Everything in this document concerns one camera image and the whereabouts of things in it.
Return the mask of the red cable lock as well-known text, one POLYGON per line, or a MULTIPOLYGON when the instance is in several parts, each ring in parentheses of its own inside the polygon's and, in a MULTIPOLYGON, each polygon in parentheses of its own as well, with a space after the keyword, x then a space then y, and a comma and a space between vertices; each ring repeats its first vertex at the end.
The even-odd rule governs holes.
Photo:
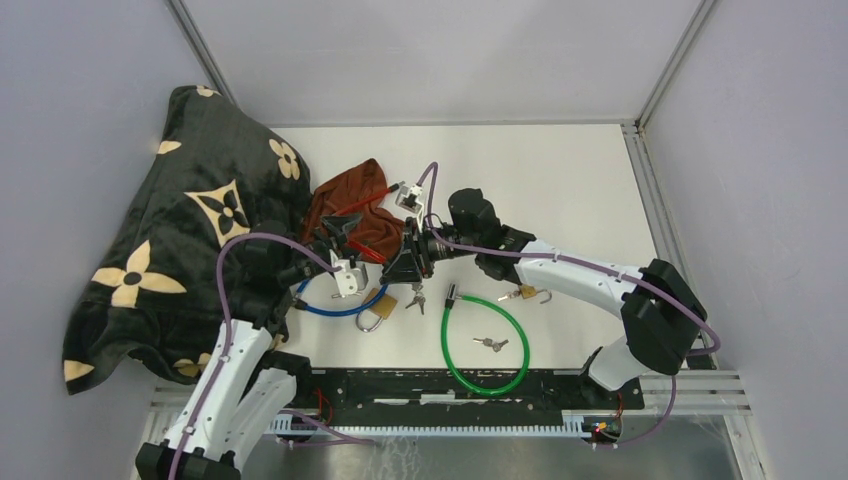
MULTIPOLYGON (((336 211, 335 215, 346 215, 346 214, 350 214, 350 213, 359 212, 360 210, 364 209, 370 203, 378 201, 378 200, 382 200, 384 197, 386 197, 390 193, 394 193, 394 192, 398 191, 399 187, 403 184, 405 184, 404 181, 391 184, 388 187, 386 187, 382 190, 379 190, 376 193, 374 193, 374 194, 372 194, 372 195, 370 195, 370 196, 368 196, 368 197, 366 197, 362 200, 359 200, 359 201, 357 201, 357 202, 355 202, 351 205, 348 205, 348 206, 336 211)), ((358 242, 358 241, 355 241, 355 240, 348 240, 347 245, 350 248, 352 248, 353 250, 360 253, 365 259, 370 260, 373 263, 382 265, 387 261, 385 256, 383 256, 382 254, 380 254, 376 250, 372 249, 371 247, 364 245, 361 242, 358 242)))

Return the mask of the large brass padlock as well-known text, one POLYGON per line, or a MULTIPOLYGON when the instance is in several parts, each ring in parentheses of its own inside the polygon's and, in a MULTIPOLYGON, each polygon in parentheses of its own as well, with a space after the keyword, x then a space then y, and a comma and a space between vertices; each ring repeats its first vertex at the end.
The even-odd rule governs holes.
POLYGON ((376 331, 397 306, 397 299, 382 289, 374 288, 362 303, 363 310, 355 315, 355 327, 362 333, 376 331))

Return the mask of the blue cable lock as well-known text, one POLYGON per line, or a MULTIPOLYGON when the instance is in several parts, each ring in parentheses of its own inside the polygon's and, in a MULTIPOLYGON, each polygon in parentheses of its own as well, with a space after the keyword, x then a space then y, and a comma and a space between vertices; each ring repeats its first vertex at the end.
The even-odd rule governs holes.
POLYGON ((341 317, 347 317, 347 316, 352 316, 352 315, 358 315, 358 314, 362 313, 363 311, 373 307, 379 300, 381 300, 386 295, 387 290, 388 290, 388 286, 386 284, 384 284, 384 285, 380 286, 380 288, 376 291, 376 293, 373 297, 369 298, 364 303, 362 303, 362 304, 360 304, 356 307, 352 307, 352 308, 348 308, 348 309, 342 309, 342 310, 327 310, 327 309, 314 307, 314 306, 308 304, 305 300, 302 299, 302 295, 305 292, 305 290, 308 287, 310 282, 311 282, 310 279, 306 279, 298 285, 297 289, 295 290, 295 293, 293 294, 294 308, 297 309, 297 310, 300 310, 300 311, 305 311, 305 312, 312 313, 312 314, 315 314, 315 315, 318 315, 318 316, 330 317, 330 318, 341 318, 341 317))

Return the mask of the small brass padlock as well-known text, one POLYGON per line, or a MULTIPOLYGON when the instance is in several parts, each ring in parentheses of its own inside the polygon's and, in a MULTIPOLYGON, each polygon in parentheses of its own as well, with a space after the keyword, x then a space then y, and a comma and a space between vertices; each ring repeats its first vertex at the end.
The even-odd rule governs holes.
POLYGON ((540 304, 549 303, 552 300, 552 293, 548 289, 536 288, 531 285, 522 284, 515 290, 509 291, 497 298, 498 302, 504 302, 512 299, 528 300, 534 297, 541 297, 540 304))

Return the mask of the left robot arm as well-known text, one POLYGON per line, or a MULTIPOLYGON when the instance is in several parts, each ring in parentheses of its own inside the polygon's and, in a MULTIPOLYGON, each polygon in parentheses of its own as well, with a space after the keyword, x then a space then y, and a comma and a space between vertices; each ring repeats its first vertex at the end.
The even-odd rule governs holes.
POLYGON ((312 399, 309 360, 271 347, 283 325, 273 313, 292 304, 291 286, 321 272, 342 295, 363 290, 366 274, 342 255, 361 220, 359 213, 325 216, 308 244, 260 230, 222 247, 215 281, 223 319, 211 359, 163 440, 141 445, 140 478, 240 479, 278 411, 312 399))

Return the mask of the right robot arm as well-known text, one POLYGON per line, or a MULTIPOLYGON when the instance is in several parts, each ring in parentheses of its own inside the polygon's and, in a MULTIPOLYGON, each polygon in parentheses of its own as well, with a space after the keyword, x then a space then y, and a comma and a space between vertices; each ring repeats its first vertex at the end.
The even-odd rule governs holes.
POLYGON ((623 323, 624 334, 597 350, 577 382, 591 408, 612 401, 618 389, 645 373, 677 374, 707 332, 707 313, 675 266, 654 259, 646 267, 602 263, 564 253, 535 235, 503 224, 479 189, 454 192, 450 220, 431 225, 424 189, 400 189, 399 207, 409 212, 401 246, 385 264, 383 284, 419 286, 436 263, 471 256, 489 278, 561 293, 598 307, 623 323))

